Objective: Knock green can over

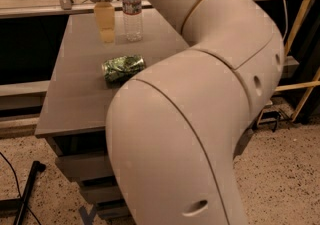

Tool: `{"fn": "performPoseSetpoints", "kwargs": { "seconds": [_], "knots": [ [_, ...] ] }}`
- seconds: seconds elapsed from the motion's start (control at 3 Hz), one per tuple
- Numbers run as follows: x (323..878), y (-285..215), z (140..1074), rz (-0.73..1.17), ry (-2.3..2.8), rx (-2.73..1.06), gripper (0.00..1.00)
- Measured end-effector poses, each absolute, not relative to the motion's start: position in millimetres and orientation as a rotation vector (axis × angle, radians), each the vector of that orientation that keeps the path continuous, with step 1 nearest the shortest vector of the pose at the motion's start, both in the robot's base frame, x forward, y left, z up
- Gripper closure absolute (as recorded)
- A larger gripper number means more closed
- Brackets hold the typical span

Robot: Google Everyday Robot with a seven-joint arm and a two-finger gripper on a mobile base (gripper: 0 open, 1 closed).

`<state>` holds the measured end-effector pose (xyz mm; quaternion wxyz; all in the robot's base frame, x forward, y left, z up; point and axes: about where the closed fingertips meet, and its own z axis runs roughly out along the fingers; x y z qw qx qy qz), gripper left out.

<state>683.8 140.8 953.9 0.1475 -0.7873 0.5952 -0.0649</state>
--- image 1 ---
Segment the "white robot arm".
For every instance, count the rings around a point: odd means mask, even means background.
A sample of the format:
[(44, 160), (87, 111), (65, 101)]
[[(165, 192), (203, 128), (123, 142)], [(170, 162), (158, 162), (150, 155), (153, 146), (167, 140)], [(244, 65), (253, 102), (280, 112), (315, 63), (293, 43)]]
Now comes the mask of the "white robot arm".
[(108, 154), (136, 225), (248, 225), (237, 143), (274, 93), (284, 46), (253, 0), (148, 0), (187, 48), (127, 81)]

